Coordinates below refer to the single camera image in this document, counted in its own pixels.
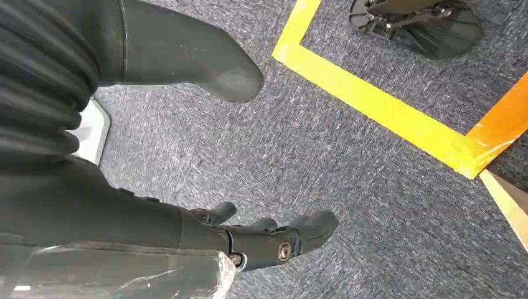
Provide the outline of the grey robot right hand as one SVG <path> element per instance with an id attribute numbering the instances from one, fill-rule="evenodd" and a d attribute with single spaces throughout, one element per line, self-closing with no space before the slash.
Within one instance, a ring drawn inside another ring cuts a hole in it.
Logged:
<path id="1" fill-rule="evenodd" d="M 1 284 L 9 295 L 32 250 L 74 242 L 217 250 L 251 271 L 320 248 L 331 211 L 279 227 L 225 225 L 236 207 L 173 206 L 109 185 L 76 157 L 73 135 L 100 87 L 192 83 L 234 103 L 264 77 L 223 29 L 144 1 L 1 2 Z"/>

